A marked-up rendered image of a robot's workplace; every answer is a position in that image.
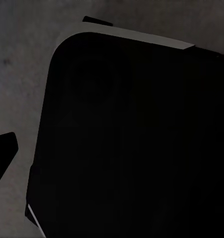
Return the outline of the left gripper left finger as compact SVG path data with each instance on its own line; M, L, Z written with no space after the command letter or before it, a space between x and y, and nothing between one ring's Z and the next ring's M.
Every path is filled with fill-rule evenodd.
M14 132L0 135L0 179L18 151Z

